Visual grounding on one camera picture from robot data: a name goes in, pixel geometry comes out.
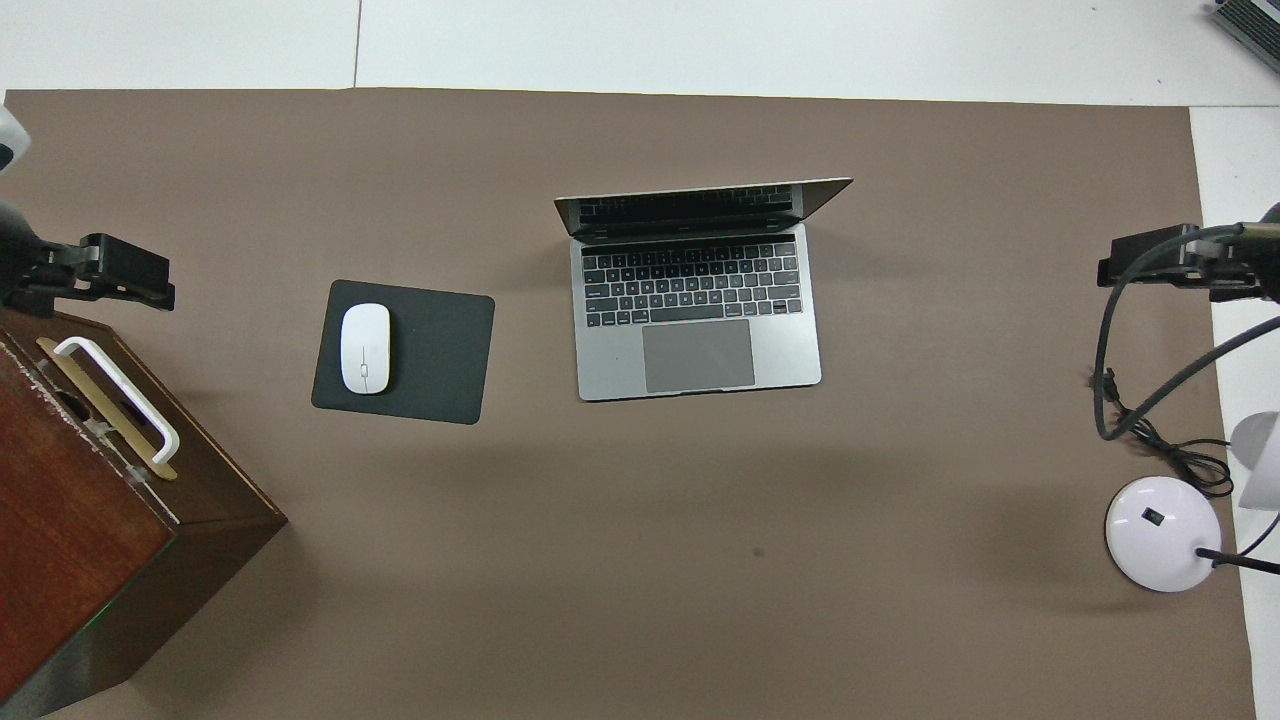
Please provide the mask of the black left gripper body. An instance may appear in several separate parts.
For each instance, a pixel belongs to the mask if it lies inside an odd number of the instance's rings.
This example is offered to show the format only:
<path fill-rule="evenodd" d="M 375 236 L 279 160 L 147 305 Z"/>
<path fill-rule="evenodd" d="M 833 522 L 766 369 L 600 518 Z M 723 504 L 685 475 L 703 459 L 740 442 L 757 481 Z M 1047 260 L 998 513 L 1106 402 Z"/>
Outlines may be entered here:
<path fill-rule="evenodd" d="M 42 265 L 44 241 L 26 217 L 1 201 L 1 301 L 4 307 L 31 316 L 46 315 L 46 299 L 23 290 L 24 278 Z"/>

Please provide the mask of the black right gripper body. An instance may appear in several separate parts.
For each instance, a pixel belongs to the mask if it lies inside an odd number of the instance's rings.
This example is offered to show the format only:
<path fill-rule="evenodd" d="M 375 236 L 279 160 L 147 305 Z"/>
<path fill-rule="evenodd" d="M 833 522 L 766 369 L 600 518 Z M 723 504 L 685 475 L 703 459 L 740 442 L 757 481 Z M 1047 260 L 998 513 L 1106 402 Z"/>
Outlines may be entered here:
<path fill-rule="evenodd" d="M 1279 302 L 1279 202 L 1257 223 L 1242 223 L 1244 231 L 1215 240 L 1210 264 L 1213 304 L 1243 299 Z"/>

